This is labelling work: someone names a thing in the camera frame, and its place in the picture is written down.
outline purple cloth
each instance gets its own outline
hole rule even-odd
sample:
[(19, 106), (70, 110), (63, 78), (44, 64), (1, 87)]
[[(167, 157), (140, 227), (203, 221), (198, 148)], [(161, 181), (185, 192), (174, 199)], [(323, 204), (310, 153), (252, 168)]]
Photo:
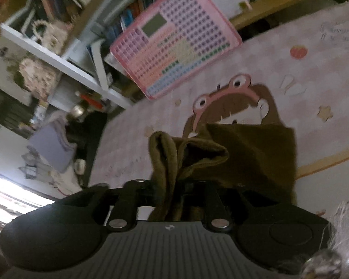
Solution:
[(33, 147), (58, 172), (66, 171), (76, 152), (76, 144), (66, 138), (62, 118), (45, 125), (29, 139)]

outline olive green cloth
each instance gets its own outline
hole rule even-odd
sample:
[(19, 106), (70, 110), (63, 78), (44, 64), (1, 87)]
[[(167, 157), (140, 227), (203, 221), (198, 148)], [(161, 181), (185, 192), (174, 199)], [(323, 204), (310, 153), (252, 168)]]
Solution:
[(291, 202), (295, 181), (293, 129), (281, 125), (206, 124), (196, 137), (149, 138), (151, 180), (160, 202), (149, 220), (177, 221), (182, 207), (172, 202), (177, 181), (216, 180), (224, 187), (244, 185), (279, 202)]

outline pink border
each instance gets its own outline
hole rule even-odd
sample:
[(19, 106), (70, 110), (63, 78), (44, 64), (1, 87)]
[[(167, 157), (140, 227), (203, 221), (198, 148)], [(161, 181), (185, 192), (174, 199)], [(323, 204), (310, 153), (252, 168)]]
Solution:
[[(151, 4), (146, 10), (150, 10), (151, 8), (154, 7), (158, 7), (158, 4), (160, 4), (163, 0), (156, 0), (153, 4)], [(190, 77), (194, 76), (195, 74), (197, 74), (198, 72), (200, 72), (201, 70), (205, 69), (208, 65), (213, 64), (215, 61), (219, 60), (219, 58), (226, 54), (229, 53), (231, 51), (233, 51), (236, 48), (239, 48), (242, 45), (242, 38), (240, 37), (239, 33), (237, 32), (237, 30), (235, 29), (235, 27), (231, 24), (231, 22), (224, 16), (224, 14), (213, 4), (212, 0), (208, 0), (209, 3), (211, 3), (214, 7), (214, 9), (219, 13), (219, 15), (221, 16), (221, 18), (223, 18), (224, 22), (229, 26), (229, 28), (232, 30), (232, 32), (234, 33), (235, 37), (237, 38), (237, 40), (239, 41), (238, 46), (231, 48), (229, 50), (224, 50), (222, 53), (220, 53), (218, 55), (218, 57), (216, 57), (215, 59), (211, 60), (209, 63), (207, 63), (206, 65), (204, 65), (203, 67), (197, 68), (195, 70), (193, 70), (192, 72), (190, 72), (190, 74), (188, 74), (187, 77), (185, 78), (181, 78), (177, 81), (175, 81), (172, 85), (170, 85), (170, 87), (166, 90), (164, 90), (163, 92), (159, 93), (157, 96), (152, 97), (152, 96), (148, 96), (148, 94), (146, 93), (147, 88), (144, 87), (139, 80), (135, 77), (135, 75), (133, 74), (133, 72), (131, 72), (130, 70), (127, 70), (127, 64), (119, 57), (116, 56), (113, 53), (113, 49), (118, 45), (118, 42), (120, 41), (120, 38), (123, 37), (125, 32), (131, 32), (132, 29), (136, 29), (136, 27), (138, 26), (138, 24), (140, 22), (142, 22), (144, 20), (144, 17), (142, 16), (142, 14), (140, 14), (135, 21), (133, 22), (133, 24), (131, 24), (122, 34), (119, 35), (119, 37), (114, 41), (114, 43), (112, 43), (112, 45), (110, 46), (110, 51), (111, 53), (114, 55), (114, 57), (120, 62), (120, 64), (124, 67), (124, 69), (126, 70), (126, 72), (129, 74), (129, 76), (131, 77), (131, 79), (136, 83), (136, 85), (141, 89), (141, 91), (145, 94), (145, 96), (149, 99), (149, 100), (155, 100), (155, 99), (159, 99), (160, 97), (163, 97), (164, 95), (166, 95), (169, 91), (173, 90), (174, 88), (176, 88), (179, 84), (187, 81)]]

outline gray ridged panel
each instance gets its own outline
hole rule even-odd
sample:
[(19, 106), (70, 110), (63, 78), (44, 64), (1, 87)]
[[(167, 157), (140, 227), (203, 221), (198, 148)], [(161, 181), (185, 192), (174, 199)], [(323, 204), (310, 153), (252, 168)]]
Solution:
[(12, 267), (3, 279), (277, 279), (252, 263), (231, 237), (207, 231), (202, 223), (138, 222), (110, 234), (101, 249), (80, 265), (51, 273)]

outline cartoon eye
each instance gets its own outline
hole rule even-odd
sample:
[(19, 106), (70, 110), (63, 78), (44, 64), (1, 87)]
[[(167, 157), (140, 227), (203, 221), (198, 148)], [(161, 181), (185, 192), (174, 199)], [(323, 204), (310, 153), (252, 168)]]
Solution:
[(237, 77), (235, 77), (235, 79), (232, 80), (232, 85), (235, 88), (239, 88), (241, 86), (243, 86), (246, 83), (247, 79), (244, 75), (239, 75)]
[(196, 100), (194, 103), (194, 108), (199, 110), (204, 108), (207, 105), (207, 98), (205, 96), (202, 96)]

